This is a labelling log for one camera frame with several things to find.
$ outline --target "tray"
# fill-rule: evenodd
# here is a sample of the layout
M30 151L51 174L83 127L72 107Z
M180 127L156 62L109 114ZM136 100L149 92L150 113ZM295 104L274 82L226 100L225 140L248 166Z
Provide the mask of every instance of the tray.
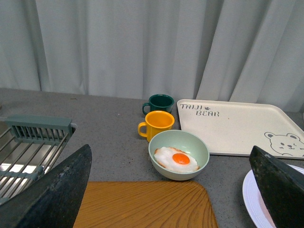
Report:
M304 159L304 132L276 106L183 99L177 107L181 129L210 154L249 156L257 145L275 157Z

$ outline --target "wooden cutting board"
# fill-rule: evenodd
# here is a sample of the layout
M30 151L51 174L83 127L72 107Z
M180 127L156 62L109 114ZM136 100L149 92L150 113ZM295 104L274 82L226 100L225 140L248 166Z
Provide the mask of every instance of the wooden cutting board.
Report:
M217 228L207 191L193 181L88 182L75 228Z

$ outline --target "fried egg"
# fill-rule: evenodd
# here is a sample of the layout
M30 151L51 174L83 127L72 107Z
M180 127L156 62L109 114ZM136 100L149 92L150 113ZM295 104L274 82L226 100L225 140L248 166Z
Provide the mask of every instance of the fried egg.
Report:
M174 172L193 172L200 168L193 157L173 147L156 149L154 158L162 167Z

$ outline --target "light green bowl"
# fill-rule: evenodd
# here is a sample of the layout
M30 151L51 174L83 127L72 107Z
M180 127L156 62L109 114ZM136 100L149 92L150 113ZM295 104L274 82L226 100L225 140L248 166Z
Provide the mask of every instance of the light green bowl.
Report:
M162 167L154 159L154 152L163 146L174 147L187 152L195 158L199 169L194 172L179 173ZM199 137L182 130L168 130L154 136L149 143L149 155L155 169L161 175L175 181L185 181L197 176L207 165L210 157L207 146Z

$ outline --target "speckled stone countertop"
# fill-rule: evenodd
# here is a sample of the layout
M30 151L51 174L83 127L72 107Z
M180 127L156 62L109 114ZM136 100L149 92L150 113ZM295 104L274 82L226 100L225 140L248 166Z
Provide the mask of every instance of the speckled stone countertop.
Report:
M138 99L73 95L0 88L0 117L34 114L67 117L76 131L57 164L89 144L92 150L90 181L168 181L152 166L148 142L137 133L144 121ZM176 105L172 110L180 129ZM304 130L301 113L287 113ZM303 160L284 162L304 168ZM221 228L254 228L242 196L242 184L250 170L248 157L211 155L203 172L192 181L208 192Z

